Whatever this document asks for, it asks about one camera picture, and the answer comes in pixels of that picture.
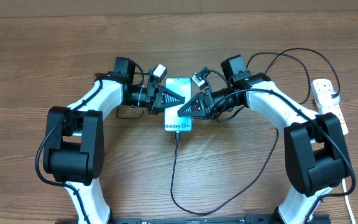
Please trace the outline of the blue Samsung Galaxy smartphone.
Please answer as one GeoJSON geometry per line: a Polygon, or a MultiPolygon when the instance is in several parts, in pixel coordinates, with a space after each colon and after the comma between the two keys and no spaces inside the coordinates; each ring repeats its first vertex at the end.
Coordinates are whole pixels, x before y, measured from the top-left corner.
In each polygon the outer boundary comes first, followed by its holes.
{"type": "Polygon", "coordinates": [[[165,80],[168,92],[164,102],[168,108],[164,110],[164,130],[167,132],[189,132],[192,120],[188,116],[179,116],[178,110],[192,97],[191,80],[189,78],[168,78],[165,80]]]}

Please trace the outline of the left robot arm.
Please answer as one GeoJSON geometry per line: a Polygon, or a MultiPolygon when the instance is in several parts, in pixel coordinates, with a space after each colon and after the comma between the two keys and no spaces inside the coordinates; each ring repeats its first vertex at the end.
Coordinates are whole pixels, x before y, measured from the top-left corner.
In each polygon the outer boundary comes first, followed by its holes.
{"type": "Polygon", "coordinates": [[[80,100],[48,111],[35,170],[42,182],[67,190],[77,223],[113,222],[99,181],[104,165],[103,122],[110,112],[125,105],[158,115],[185,102],[185,97],[160,84],[167,73],[163,65],[142,72],[142,81],[135,84],[139,69],[133,60],[117,57],[113,70],[96,73],[92,89],[80,100]]]}

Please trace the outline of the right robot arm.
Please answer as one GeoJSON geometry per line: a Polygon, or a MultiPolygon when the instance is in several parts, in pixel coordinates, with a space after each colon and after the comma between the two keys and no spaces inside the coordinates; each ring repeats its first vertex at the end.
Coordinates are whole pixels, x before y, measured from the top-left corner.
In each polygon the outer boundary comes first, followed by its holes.
{"type": "Polygon", "coordinates": [[[227,58],[221,68],[227,88],[202,90],[178,115],[218,119],[240,105],[260,113],[284,135],[285,170],[291,183],[284,202],[262,223],[329,223],[328,216],[313,215],[318,205],[328,197],[345,197],[356,187],[340,119],[295,102],[265,73],[251,74],[241,55],[227,58]]]}

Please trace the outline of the white charger plug adapter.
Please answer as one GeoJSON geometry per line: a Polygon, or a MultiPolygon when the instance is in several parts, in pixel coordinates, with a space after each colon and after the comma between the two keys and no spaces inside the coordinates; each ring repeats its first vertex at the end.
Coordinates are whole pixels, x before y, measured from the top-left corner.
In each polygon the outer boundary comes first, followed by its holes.
{"type": "Polygon", "coordinates": [[[337,105],[340,102],[340,96],[332,91],[323,91],[317,93],[315,102],[318,108],[328,108],[337,105]]]}

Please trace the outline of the white power strip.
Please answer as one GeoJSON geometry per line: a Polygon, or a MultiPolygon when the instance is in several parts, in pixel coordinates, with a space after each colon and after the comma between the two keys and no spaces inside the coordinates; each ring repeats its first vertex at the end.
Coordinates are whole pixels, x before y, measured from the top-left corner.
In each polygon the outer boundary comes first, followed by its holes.
{"type": "Polygon", "coordinates": [[[311,90],[313,92],[314,101],[318,107],[319,114],[335,114],[339,118],[343,135],[346,135],[349,131],[339,106],[340,96],[335,98],[332,97],[336,91],[334,91],[331,81],[322,78],[313,80],[311,83],[311,90]]]}

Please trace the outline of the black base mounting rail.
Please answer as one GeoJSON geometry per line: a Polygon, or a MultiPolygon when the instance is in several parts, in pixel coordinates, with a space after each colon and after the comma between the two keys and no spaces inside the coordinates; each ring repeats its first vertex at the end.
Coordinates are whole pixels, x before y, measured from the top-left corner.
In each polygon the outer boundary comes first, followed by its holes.
{"type": "Polygon", "coordinates": [[[246,215],[240,218],[172,218],[141,220],[140,218],[122,218],[108,221],[113,224],[268,224],[271,215],[246,215]]]}

